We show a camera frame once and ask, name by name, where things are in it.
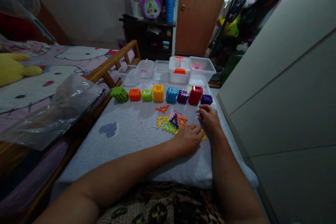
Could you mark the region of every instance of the wooden bed frame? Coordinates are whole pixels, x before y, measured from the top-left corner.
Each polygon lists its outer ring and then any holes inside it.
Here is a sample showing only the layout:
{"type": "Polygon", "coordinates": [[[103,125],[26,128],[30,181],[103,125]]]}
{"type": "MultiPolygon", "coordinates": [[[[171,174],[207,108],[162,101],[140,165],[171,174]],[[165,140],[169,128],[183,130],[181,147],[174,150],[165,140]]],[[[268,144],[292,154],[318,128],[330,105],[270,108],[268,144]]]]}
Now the wooden bed frame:
{"type": "MultiPolygon", "coordinates": [[[[115,55],[97,67],[90,75],[86,77],[86,79],[96,83],[101,78],[103,78],[109,88],[120,86],[122,80],[119,79],[117,83],[115,83],[108,71],[114,65],[116,66],[116,69],[119,69],[121,67],[120,59],[122,57],[125,57],[125,61],[128,65],[138,65],[141,59],[138,43],[136,40],[132,40],[126,46],[121,48],[115,55]],[[127,53],[132,49],[135,57],[132,62],[130,62],[127,53]]],[[[68,150],[60,162],[59,167],[55,170],[54,174],[50,177],[37,197],[31,202],[29,207],[22,213],[0,217],[0,223],[28,224],[33,222],[42,213],[42,211],[47,208],[51,190],[55,181],[62,174],[67,164],[77,152],[79,146],[82,144],[111,98],[112,97],[108,94],[105,98],[103,98],[94,111],[88,112],[81,120],[79,120],[73,127],[69,129],[66,134],[76,136],[76,138],[73,139],[71,143],[69,143],[68,150]]],[[[30,148],[22,145],[0,142],[0,182],[24,160],[29,150],[30,148]]]]}

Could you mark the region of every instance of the green toy block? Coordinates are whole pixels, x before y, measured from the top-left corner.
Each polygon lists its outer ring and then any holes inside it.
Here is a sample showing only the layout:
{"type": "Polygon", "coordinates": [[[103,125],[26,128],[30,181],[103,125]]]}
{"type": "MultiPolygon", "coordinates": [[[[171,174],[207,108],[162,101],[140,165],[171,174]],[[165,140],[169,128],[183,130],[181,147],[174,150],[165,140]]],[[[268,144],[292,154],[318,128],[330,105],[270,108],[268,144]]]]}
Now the green toy block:
{"type": "Polygon", "coordinates": [[[152,89],[143,89],[142,93],[142,101],[143,102],[151,102],[153,100],[153,90],[152,89]]]}
{"type": "Polygon", "coordinates": [[[123,87],[111,88],[110,94],[120,103],[128,101],[128,93],[123,87]]]}
{"type": "Polygon", "coordinates": [[[164,123],[163,128],[164,130],[169,131],[170,133],[175,134],[175,128],[174,126],[169,122],[169,118],[167,118],[166,122],[164,123]]]}

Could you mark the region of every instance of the clear plastic box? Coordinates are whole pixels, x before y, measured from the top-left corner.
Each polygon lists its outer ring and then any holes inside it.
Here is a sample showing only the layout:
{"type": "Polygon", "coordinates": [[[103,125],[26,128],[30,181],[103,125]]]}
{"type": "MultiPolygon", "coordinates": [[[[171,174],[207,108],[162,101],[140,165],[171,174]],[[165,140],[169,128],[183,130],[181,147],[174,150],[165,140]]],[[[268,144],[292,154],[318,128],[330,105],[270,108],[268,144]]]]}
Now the clear plastic box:
{"type": "Polygon", "coordinates": [[[154,61],[149,61],[147,59],[141,60],[138,64],[138,68],[142,79],[150,79],[153,77],[154,61]]]}
{"type": "Polygon", "coordinates": [[[122,65],[118,74],[125,86],[136,86],[140,82],[140,71],[138,66],[122,65]]]}
{"type": "Polygon", "coordinates": [[[191,72],[189,84],[206,86],[216,73],[215,67],[208,58],[189,57],[191,72]]]}
{"type": "Polygon", "coordinates": [[[179,56],[170,57],[169,73],[171,82],[185,83],[190,73],[189,59],[179,56]]]}
{"type": "Polygon", "coordinates": [[[169,61],[156,60],[153,81],[166,82],[169,76],[169,61]]]}

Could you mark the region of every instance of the electric fan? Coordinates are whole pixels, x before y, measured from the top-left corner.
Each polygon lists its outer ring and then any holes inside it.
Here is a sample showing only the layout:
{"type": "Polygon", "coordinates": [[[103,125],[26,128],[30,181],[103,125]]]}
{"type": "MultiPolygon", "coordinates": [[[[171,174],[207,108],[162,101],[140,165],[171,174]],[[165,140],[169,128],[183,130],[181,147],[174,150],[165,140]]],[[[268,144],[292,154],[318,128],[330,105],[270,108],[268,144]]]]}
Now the electric fan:
{"type": "Polygon", "coordinates": [[[29,19],[54,44],[55,38],[48,32],[43,24],[35,17],[40,12],[39,0],[0,0],[0,12],[17,18],[29,19]]]}

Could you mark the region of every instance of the forearm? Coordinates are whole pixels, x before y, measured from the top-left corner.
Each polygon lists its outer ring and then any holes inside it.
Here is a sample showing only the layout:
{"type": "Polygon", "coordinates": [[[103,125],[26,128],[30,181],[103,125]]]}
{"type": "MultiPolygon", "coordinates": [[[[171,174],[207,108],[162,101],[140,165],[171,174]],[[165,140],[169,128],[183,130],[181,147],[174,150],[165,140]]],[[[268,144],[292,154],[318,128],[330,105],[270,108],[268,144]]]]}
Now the forearm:
{"type": "Polygon", "coordinates": [[[102,164],[67,188],[34,223],[94,223],[100,209],[177,155],[167,141],[102,164]]]}
{"type": "Polygon", "coordinates": [[[213,180],[227,221],[260,219],[263,210],[242,172],[222,129],[211,140],[213,180]]]}
{"type": "Polygon", "coordinates": [[[100,207],[107,207],[141,179],[175,158],[171,143],[164,142],[105,163],[77,183],[100,207]]]}

